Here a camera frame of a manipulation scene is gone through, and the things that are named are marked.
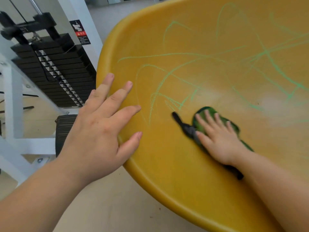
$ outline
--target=weight stack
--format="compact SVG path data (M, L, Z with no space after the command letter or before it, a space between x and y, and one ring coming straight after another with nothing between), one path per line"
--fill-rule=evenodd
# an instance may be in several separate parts
M12 61L58 107L82 107L95 89L96 70L82 45L75 45L69 34L11 48L18 55Z

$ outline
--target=adult hand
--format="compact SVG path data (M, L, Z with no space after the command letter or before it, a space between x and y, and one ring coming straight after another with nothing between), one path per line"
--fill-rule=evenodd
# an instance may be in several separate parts
M136 151L142 137L142 132L137 132L118 145L119 132L141 107L129 106L118 111L133 83L128 81L107 98L113 81L114 75L110 73L91 92L56 159L69 178L86 185L117 170Z
M215 120L205 111L207 122L196 114L196 119L203 126L208 136L197 131L197 136L210 155L221 164L234 166L234 161L240 154L248 152L248 149L238 139L230 121L226 126L220 119L218 113L215 114Z

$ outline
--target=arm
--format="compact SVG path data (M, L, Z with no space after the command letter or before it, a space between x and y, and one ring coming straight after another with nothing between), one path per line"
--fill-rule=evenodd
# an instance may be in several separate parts
M211 156L222 164L239 169L247 183L287 232L308 231L308 185L267 158L245 148L230 122L225 126L218 113L215 121L208 111L206 118L207 122L197 115L209 137L201 132L197 132L197 135Z
M59 157L0 202L1 232L52 232L78 193L118 169L135 152L142 133L118 145L117 136L140 106L119 109L132 82L106 99L108 74L79 110Z

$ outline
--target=metal guide rod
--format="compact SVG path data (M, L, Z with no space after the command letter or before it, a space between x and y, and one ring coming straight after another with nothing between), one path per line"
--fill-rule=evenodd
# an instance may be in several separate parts
M37 5L36 1L35 1L35 0L29 0L29 2L31 3L31 5L33 6L33 8L36 10L36 12L37 12L39 15L42 15L42 11L41 11L41 9L39 8L39 6Z

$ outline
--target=yellow plastic slide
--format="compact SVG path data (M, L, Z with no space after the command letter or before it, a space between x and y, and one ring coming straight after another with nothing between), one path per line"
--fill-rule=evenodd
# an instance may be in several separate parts
M245 184L188 139L184 122L214 107L256 152L309 176L309 0L169 0L123 19L106 40L97 85L128 80L123 106L142 110L120 133L143 131L126 162L154 198L217 232L282 228Z

